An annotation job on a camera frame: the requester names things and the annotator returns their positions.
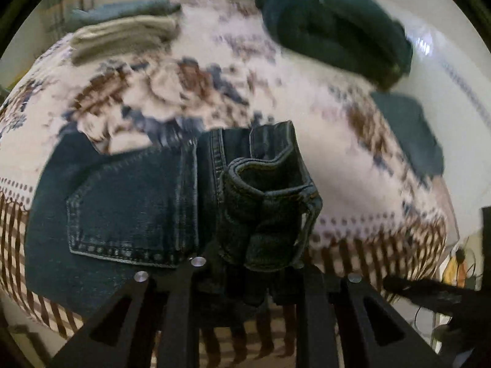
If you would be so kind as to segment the dark blue denim jeans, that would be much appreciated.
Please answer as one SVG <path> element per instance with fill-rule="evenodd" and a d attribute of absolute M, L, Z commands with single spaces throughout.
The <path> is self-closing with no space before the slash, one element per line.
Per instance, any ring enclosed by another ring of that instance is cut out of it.
<path fill-rule="evenodd" d="M 86 317 L 135 272 L 168 272 L 210 243 L 226 265 L 278 271 L 301 258 L 321 208 L 289 121 L 172 130 L 115 155 L 74 131 L 30 209 L 27 288 Z"/>

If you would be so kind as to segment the floral bed blanket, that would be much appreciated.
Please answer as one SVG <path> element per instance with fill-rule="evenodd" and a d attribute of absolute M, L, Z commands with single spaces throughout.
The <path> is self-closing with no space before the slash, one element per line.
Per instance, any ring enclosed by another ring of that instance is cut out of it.
<path fill-rule="evenodd" d="M 27 288 L 25 240 L 42 172 L 62 136 L 115 155 L 176 130 L 289 121 L 323 207 L 307 249 L 322 271 L 435 275 L 447 241 L 439 178 L 419 178 L 358 76 L 284 51 L 253 2 L 182 0 L 162 48 L 74 65 L 73 33 L 52 44 L 1 108 L 1 292 L 63 338 L 85 316 Z"/>

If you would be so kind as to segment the teal pillow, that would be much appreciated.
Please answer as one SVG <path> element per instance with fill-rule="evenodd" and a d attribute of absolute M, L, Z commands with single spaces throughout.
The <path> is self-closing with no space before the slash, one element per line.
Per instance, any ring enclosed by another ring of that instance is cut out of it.
<path fill-rule="evenodd" d="M 374 91 L 370 96 L 388 122 L 415 174 L 421 179 L 441 176 L 444 172 L 443 150 L 426 121 L 421 104 L 415 98 L 400 93 Z"/>

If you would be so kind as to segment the white headboard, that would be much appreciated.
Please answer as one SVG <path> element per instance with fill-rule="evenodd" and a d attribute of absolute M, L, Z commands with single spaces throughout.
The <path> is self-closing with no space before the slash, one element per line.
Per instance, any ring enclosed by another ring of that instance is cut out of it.
<path fill-rule="evenodd" d="M 490 204 L 490 82 L 434 26 L 393 2 L 382 6 L 413 44 L 409 76 L 394 88 L 413 96 L 443 149 L 443 178 L 461 237 L 481 228 Z"/>

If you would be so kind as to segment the folded beige pants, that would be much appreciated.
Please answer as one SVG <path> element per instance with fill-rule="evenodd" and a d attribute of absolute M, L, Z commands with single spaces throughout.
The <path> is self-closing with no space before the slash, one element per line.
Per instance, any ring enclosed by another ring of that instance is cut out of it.
<path fill-rule="evenodd" d="M 141 15 L 86 26 L 70 41 L 74 65 L 107 56 L 162 48 L 180 31 L 175 16 Z"/>

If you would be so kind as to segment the dark green plush blanket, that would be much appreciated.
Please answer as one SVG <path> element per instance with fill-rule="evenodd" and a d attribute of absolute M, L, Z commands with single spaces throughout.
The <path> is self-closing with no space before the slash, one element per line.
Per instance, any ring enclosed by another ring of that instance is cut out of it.
<path fill-rule="evenodd" d="M 255 0 L 282 47 L 363 76 L 388 90 L 408 76 L 413 47 L 403 25 L 374 0 Z"/>

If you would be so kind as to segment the folded grey-blue pants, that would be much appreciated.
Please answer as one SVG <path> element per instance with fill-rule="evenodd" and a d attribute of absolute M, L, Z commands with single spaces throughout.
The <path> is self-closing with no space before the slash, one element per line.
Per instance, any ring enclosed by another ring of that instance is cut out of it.
<path fill-rule="evenodd" d="M 132 0 L 101 5 L 88 11 L 73 10 L 65 24 L 65 30 L 73 33 L 79 28 L 102 22 L 141 15 L 166 16 L 180 11 L 180 3 L 174 0 Z"/>

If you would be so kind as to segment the teal striped left curtain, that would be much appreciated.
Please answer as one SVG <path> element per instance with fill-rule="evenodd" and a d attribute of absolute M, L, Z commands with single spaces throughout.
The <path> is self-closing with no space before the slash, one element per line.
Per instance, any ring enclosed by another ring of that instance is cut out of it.
<path fill-rule="evenodd" d="M 93 0 L 42 0 L 42 25 L 50 44 L 62 38 L 73 10 L 88 10 Z"/>

